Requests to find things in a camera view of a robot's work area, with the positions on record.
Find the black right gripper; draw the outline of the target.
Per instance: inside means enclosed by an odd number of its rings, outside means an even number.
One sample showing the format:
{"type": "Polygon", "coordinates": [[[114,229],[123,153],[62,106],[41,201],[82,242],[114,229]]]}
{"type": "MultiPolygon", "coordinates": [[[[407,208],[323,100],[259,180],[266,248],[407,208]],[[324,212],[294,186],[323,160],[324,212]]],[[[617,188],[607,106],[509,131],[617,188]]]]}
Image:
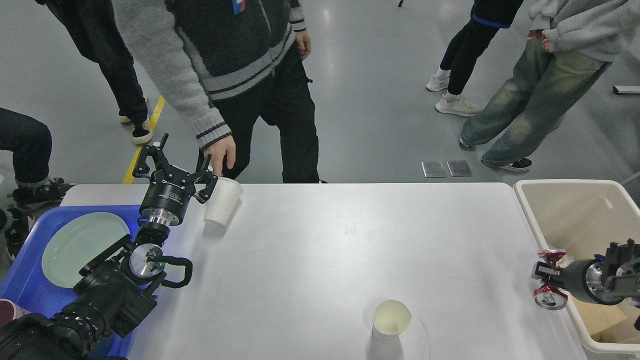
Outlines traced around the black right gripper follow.
{"type": "Polygon", "coordinates": [[[595,304],[615,306],[626,298],[605,290],[602,277],[608,278],[620,268],[619,260],[605,258],[574,260],[564,267],[552,267],[546,262],[537,262],[531,271],[533,280],[546,286],[569,291],[577,300],[595,304]]]}

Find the cardigan person right hand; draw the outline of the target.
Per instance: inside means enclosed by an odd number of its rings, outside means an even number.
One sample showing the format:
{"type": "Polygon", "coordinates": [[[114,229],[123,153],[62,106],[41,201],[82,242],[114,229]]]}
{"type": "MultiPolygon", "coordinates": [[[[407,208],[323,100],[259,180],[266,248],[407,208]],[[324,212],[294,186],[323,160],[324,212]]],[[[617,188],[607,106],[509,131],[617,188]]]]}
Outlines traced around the cardigan person right hand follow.
{"type": "Polygon", "coordinates": [[[222,177],[224,168],[232,169],[236,163],[236,143],[232,136],[226,136],[208,146],[203,153],[210,157],[209,164],[217,177],[222,177]]]}

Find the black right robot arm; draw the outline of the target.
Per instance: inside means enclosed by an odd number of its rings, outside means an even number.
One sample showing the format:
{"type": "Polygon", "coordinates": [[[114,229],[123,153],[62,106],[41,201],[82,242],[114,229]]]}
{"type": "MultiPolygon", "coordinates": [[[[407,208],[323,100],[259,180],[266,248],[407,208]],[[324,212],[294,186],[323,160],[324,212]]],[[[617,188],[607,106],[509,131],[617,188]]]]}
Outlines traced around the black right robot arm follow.
{"type": "Polygon", "coordinates": [[[610,243],[605,254],[589,259],[567,260],[564,248],[539,250],[541,258],[531,273],[542,285],[534,291],[535,303],[542,309],[562,310],[571,294],[583,303],[617,306],[626,301],[639,307],[639,245],[610,243]]]}

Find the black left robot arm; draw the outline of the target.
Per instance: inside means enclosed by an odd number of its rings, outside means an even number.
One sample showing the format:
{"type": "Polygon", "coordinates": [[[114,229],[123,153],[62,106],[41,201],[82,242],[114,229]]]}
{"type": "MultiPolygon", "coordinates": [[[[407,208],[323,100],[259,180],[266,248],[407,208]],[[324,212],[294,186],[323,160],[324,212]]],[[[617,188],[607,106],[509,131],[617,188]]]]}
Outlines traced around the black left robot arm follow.
{"type": "Polygon", "coordinates": [[[87,360],[112,334],[125,338],[157,306],[158,287],[187,286],[194,271],[189,259],[163,253],[170,228],[183,223],[191,199],[207,202],[218,177],[199,162],[194,173],[171,165],[163,152],[169,139],[145,145],[132,172],[150,182],[139,207],[138,230],[89,260],[74,285],[75,300],[51,317],[28,313],[1,330],[3,360],[87,360]]]}

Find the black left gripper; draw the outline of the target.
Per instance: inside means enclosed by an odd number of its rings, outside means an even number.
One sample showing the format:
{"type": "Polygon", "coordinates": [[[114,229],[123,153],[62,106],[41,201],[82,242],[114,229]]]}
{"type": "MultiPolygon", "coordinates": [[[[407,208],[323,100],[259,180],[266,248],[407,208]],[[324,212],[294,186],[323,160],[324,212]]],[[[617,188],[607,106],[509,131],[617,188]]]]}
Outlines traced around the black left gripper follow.
{"type": "Polygon", "coordinates": [[[172,178],[172,166],[163,152],[168,139],[169,134],[164,133],[160,142],[142,146],[132,177],[149,181],[139,208],[141,218],[149,223],[178,226],[183,223],[191,197],[201,204],[212,198],[218,176],[209,165],[211,155],[199,153],[194,173],[186,178],[172,178]]]}

